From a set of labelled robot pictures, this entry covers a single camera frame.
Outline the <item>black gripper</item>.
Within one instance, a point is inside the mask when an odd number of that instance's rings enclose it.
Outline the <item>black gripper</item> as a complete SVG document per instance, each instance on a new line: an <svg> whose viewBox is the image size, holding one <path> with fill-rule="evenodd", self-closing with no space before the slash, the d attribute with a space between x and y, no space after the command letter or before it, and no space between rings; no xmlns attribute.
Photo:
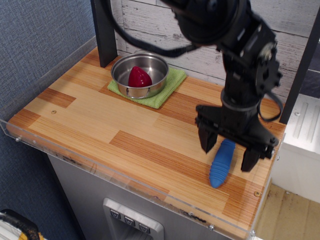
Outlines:
<svg viewBox="0 0 320 240"><path fill-rule="evenodd" d="M214 147L220 135L246 148L242 172L250 172L259 159L271 159L279 140L259 120L261 100L258 97L252 102L238 104L222 90L222 106L197 105L195 123L205 153Z"/></svg>

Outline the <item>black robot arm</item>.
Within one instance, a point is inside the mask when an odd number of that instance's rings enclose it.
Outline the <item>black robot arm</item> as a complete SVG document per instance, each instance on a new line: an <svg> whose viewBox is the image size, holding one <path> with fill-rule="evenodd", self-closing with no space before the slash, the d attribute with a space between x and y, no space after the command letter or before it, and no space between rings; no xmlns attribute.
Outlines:
<svg viewBox="0 0 320 240"><path fill-rule="evenodd" d="M241 164L249 172L259 159L271 158L279 140L266 128L261 103L270 97L283 107L273 89L282 77L276 59L276 36L255 14L248 0L168 0L182 34L196 47L214 45L226 72L220 107L196 107L198 135L204 151L218 136L243 147Z"/></svg>

